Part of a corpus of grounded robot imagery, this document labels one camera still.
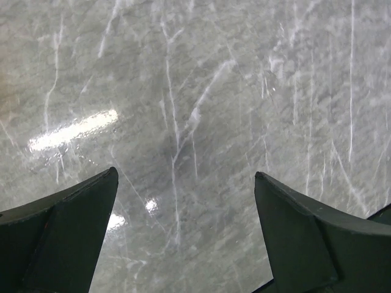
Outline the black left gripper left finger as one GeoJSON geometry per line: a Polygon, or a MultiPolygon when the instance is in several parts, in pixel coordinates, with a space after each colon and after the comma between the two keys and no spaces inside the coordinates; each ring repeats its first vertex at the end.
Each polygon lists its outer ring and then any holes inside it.
{"type": "Polygon", "coordinates": [[[88,292],[119,185],[111,167],[1,212],[1,292],[88,292]]]}

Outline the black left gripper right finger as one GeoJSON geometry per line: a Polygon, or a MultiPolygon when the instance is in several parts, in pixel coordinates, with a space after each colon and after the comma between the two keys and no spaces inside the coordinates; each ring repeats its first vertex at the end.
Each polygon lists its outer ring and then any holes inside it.
{"type": "Polygon", "coordinates": [[[389,292],[390,207],[366,219],[263,172],[255,201],[272,279],[260,292],[389,292]]]}

